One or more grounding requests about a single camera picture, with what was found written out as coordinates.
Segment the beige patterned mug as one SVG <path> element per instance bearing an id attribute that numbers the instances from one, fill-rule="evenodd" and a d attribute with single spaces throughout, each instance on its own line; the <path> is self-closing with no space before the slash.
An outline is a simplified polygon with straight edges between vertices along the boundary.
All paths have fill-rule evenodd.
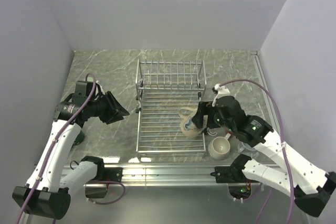
<path id="1" fill-rule="evenodd" d="M 202 127 L 199 129 L 192 122 L 193 116 L 196 115 L 197 107 L 183 106 L 179 109 L 179 117 L 181 118 L 181 132 L 189 139 L 194 139 L 205 129 L 206 123 L 203 121 Z"/>

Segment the white speckled round mug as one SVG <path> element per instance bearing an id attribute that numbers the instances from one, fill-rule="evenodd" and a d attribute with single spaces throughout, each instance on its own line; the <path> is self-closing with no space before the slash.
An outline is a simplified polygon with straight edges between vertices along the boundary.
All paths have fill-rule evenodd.
<path id="1" fill-rule="evenodd" d="M 230 137 L 231 134 L 227 133 L 225 136 L 218 136 L 210 141 L 208 144 L 208 153 L 211 158 L 221 161 L 229 156 L 231 149 L 229 142 Z"/>

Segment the dark teal mug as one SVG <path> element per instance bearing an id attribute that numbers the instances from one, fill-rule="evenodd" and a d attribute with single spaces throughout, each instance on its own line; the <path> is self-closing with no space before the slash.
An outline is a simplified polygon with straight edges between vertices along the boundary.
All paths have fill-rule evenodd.
<path id="1" fill-rule="evenodd" d="M 73 146 L 77 146 L 77 145 L 79 145 L 79 144 L 81 144 L 83 141 L 84 141 L 84 139 L 85 139 L 85 134 L 84 134 L 84 132 L 81 130 L 80 132 L 79 132 L 79 134 L 77 135 L 77 137 L 76 137 L 76 139 L 74 140 L 74 142 L 73 142 Z"/>

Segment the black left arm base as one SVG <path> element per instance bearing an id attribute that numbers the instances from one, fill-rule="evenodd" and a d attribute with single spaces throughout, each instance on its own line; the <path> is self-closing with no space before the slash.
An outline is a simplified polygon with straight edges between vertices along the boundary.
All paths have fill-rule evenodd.
<path id="1" fill-rule="evenodd" d="M 113 186 L 121 187 L 121 191 L 124 191 L 122 186 L 122 167 L 110 167 L 104 170 L 101 178 L 91 180 L 85 185 L 85 197 L 89 201 L 94 200 L 107 200 L 109 189 Z"/>

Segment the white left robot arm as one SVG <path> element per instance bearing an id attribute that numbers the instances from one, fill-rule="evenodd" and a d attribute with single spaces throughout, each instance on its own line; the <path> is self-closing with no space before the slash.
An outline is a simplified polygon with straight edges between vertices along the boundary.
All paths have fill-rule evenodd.
<path id="1" fill-rule="evenodd" d="M 102 158 L 85 156 L 68 175 L 62 171 L 68 153 L 77 138 L 82 138 L 82 126 L 91 117 L 111 124 L 123 120 L 129 112 L 110 91 L 80 91 L 68 95 L 55 110 L 47 145 L 25 186 L 15 187 L 12 198 L 20 206 L 16 223 L 24 213 L 62 219 L 71 198 L 86 183 L 106 186 L 121 185 L 119 176 L 107 177 Z"/>

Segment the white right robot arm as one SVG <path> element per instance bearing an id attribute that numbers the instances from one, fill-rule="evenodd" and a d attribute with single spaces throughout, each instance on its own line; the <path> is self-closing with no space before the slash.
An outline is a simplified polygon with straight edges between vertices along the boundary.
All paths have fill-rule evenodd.
<path id="1" fill-rule="evenodd" d="M 235 182 L 253 180 L 268 185 L 289 196 L 304 213 L 319 217 L 335 191 L 335 172 L 326 172 L 305 159 L 282 141 L 279 133 L 264 119 L 247 115 L 233 96 L 224 96 L 215 102 L 201 101 L 193 123 L 203 122 L 210 129 L 228 129 L 240 142 L 248 144 L 275 162 L 281 170 L 257 162 L 240 154 L 227 173 L 215 167 L 216 181 L 227 177 Z"/>

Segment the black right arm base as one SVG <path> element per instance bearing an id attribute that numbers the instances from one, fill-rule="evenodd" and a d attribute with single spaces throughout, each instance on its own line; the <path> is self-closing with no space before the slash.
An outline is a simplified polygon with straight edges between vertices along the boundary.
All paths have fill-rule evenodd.
<path id="1" fill-rule="evenodd" d="M 217 184 L 226 184 L 233 199 L 246 200 L 251 196 L 251 182 L 242 172 L 236 172 L 229 166 L 216 166 L 210 173 Z"/>

